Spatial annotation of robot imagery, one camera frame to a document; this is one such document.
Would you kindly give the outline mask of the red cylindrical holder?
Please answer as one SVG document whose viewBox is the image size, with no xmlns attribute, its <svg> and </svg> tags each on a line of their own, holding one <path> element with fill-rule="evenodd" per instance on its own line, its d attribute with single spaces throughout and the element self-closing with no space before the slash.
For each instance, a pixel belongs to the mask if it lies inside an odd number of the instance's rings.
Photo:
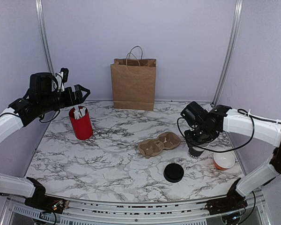
<svg viewBox="0 0 281 225">
<path fill-rule="evenodd" d="M 93 128 L 91 125 L 88 109 L 84 106 L 79 106 L 79 109 L 85 110 L 85 115 L 82 118 L 76 119 L 74 117 L 74 108 L 69 111 L 69 118 L 76 138 L 79 140 L 86 140 L 93 135 Z"/>
</svg>

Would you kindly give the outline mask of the orange white bowl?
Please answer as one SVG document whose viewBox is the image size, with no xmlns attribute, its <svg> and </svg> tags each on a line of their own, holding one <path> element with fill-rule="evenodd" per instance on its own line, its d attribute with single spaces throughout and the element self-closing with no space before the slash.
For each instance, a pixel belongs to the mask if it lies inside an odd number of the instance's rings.
<svg viewBox="0 0 281 225">
<path fill-rule="evenodd" d="M 216 152 L 213 154 L 213 162 L 217 169 L 224 171 L 234 166 L 235 157 L 231 152 Z"/>
</svg>

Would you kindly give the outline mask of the white sachet in holder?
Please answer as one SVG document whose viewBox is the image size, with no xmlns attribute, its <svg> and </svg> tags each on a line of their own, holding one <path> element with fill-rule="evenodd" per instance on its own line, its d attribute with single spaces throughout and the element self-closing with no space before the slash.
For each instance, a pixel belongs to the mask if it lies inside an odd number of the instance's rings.
<svg viewBox="0 0 281 225">
<path fill-rule="evenodd" d="M 81 116 L 84 117 L 86 115 L 86 107 L 81 106 L 81 107 L 79 107 L 79 109 L 80 109 Z"/>
</svg>

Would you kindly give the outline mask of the aluminium frame post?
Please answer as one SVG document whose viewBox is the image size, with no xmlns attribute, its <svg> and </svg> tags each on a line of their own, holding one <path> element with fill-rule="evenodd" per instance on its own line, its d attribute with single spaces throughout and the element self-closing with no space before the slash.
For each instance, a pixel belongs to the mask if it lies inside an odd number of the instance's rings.
<svg viewBox="0 0 281 225">
<path fill-rule="evenodd" d="M 43 10 L 43 1 L 35 0 L 35 5 L 36 5 L 37 21 L 38 21 L 38 26 L 39 26 L 39 31 L 40 31 L 40 37 L 41 37 L 41 41 L 42 41 L 42 46 L 43 46 L 43 50 L 44 50 L 47 68 L 48 68 L 49 72 L 52 73 L 52 75 L 54 77 L 56 77 L 55 71 L 53 68 L 52 58 L 51 58 L 49 42 L 48 42 L 48 38 L 47 38 L 46 24 L 45 24 L 45 18 L 44 18 L 44 10 Z"/>
<path fill-rule="evenodd" d="M 233 15 L 233 20 L 232 20 L 232 27 L 231 27 L 230 37 L 229 37 L 229 41 L 228 41 L 228 48 L 227 48 L 226 55 L 224 58 L 219 82 L 218 82 L 216 90 L 215 90 L 213 101 L 211 102 L 212 107 L 214 107 L 218 104 L 221 93 L 222 93 L 224 85 L 225 85 L 225 81 L 228 77 L 230 61 L 231 61 L 232 54 L 233 54 L 233 51 L 235 49 L 236 42 L 237 42 L 237 36 L 238 36 L 239 26 L 240 26 L 240 22 L 241 22 L 242 9 L 243 9 L 243 0 L 236 0 L 235 10 L 234 10 L 234 15 Z"/>
</svg>

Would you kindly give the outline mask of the left aluminium frame post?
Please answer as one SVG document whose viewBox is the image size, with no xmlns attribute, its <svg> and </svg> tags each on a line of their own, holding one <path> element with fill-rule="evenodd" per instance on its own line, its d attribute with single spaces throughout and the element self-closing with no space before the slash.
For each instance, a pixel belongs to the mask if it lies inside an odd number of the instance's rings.
<svg viewBox="0 0 281 225">
<path fill-rule="evenodd" d="M 38 21 L 38 26 L 39 26 L 39 31 L 40 31 L 40 37 L 41 37 L 41 41 L 42 41 L 42 46 L 43 46 L 43 50 L 44 50 L 47 68 L 48 68 L 49 72 L 52 73 L 52 75 L 54 77 L 56 77 L 55 71 L 53 68 L 52 58 L 51 58 L 49 42 L 48 42 L 48 38 L 47 38 L 46 24 L 45 24 L 45 18 L 44 18 L 44 10 L 43 10 L 43 1 L 35 0 L 35 5 L 36 5 L 37 21 Z"/>
</svg>

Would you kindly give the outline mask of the cardboard cup carrier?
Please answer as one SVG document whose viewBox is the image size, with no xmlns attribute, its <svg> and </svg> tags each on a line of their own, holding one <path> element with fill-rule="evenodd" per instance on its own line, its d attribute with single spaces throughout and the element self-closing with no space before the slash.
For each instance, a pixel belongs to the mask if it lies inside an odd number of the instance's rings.
<svg viewBox="0 0 281 225">
<path fill-rule="evenodd" d="M 181 143 L 180 138 L 173 132 L 164 132 L 156 139 L 146 139 L 138 144 L 142 156 L 149 159 L 159 155 L 163 150 L 172 150 Z"/>
</svg>

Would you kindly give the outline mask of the black plastic cup lid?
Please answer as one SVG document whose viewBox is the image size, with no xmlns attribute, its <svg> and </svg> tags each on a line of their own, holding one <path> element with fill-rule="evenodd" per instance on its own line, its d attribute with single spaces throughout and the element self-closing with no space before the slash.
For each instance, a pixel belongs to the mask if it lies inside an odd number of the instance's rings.
<svg viewBox="0 0 281 225">
<path fill-rule="evenodd" d="M 181 181 L 181 179 L 184 176 L 184 169 L 181 165 L 176 163 L 171 163 L 166 165 L 164 171 L 163 171 L 164 178 L 171 182 L 171 183 L 177 183 Z"/>
</svg>

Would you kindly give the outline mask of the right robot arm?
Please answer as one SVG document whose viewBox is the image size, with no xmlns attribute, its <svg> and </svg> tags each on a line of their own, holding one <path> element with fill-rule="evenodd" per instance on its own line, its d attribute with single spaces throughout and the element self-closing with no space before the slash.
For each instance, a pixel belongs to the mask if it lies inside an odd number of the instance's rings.
<svg viewBox="0 0 281 225">
<path fill-rule="evenodd" d="M 190 126 L 182 136 L 191 147 L 214 141 L 221 132 L 248 136 L 274 146 L 272 156 L 246 176 L 236 180 L 223 198 L 207 201 L 209 214 L 238 210 L 247 206 L 246 196 L 281 175 L 281 120 L 258 117 L 244 109 L 217 105 L 211 111 L 197 102 L 189 103 L 181 118 Z"/>
</svg>

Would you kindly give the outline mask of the right aluminium frame post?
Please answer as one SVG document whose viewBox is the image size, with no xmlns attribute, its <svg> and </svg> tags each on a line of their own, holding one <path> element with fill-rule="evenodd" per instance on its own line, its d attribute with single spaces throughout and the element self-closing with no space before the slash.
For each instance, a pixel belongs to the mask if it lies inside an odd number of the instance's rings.
<svg viewBox="0 0 281 225">
<path fill-rule="evenodd" d="M 225 85 L 225 81 L 228 77 L 230 61 L 231 61 L 232 54 L 233 54 L 233 51 L 235 49 L 236 42 L 237 42 L 237 36 L 238 36 L 239 26 L 240 26 L 240 22 L 241 22 L 242 9 L 243 9 L 243 0 L 236 0 L 235 10 L 234 10 L 234 15 L 233 15 L 233 20 L 232 20 L 232 27 L 231 27 L 230 37 L 229 37 L 229 41 L 228 41 L 228 48 L 227 48 L 226 55 L 224 58 L 219 82 L 218 82 L 216 90 L 215 90 L 213 101 L 211 102 L 212 107 L 214 107 L 218 104 L 221 93 L 222 93 L 224 85 Z"/>
</svg>

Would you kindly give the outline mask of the black paper coffee cup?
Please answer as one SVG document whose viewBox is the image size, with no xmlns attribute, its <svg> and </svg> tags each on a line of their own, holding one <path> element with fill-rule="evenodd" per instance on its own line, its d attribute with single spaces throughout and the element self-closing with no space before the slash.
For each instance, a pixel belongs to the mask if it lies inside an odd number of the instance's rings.
<svg viewBox="0 0 281 225">
<path fill-rule="evenodd" d="M 204 143 L 204 144 L 201 144 L 201 145 L 196 145 L 196 146 L 193 146 L 192 149 L 194 151 L 204 151 L 205 149 L 207 149 L 209 147 L 209 143 Z"/>
</svg>

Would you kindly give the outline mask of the brown paper bag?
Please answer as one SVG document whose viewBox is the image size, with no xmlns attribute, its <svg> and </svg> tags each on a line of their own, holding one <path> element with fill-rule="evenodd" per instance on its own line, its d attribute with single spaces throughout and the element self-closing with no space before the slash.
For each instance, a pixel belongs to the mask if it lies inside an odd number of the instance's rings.
<svg viewBox="0 0 281 225">
<path fill-rule="evenodd" d="M 111 64 L 113 104 L 117 109 L 152 111 L 155 103 L 156 59 L 137 58 L 133 47 Z"/>
</svg>

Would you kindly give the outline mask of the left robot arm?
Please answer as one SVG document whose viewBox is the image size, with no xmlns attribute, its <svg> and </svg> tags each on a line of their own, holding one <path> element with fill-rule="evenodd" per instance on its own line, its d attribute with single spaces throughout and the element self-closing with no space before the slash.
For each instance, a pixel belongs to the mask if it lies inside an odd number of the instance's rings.
<svg viewBox="0 0 281 225">
<path fill-rule="evenodd" d="M 59 113 L 62 108 L 82 104 L 91 91 L 79 84 L 66 88 L 67 79 L 67 68 L 56 74 L 32 74 L 25 95 L 9 104 L 0 114 L 0 143 L 35 119 L 43 122 L 46 113 Z M 46 195 L 45 187 L 34 178 L 3 173 L 0 173 L 0 195 L 22 196 L 25 205 L 48 213 L 61 214 L 67 204 L 62 198 Z"/>
</svg>

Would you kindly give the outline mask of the front aluminium rail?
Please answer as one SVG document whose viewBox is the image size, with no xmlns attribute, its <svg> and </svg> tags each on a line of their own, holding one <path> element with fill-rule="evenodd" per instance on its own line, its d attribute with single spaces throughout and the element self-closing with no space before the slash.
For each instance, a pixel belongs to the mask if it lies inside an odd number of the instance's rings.
<svg viewBox="0 0 281 225">
<path fill-rule="evenodd" d="M 64 198 L 57 210 L 40 210 L 21 197 L 8 197 L 0 225 L 270 225 L 260 190 L 246 205 L 216 211 L 208 203 L 221 196 L 179 202 L 100 202 Z"/>
</svg>

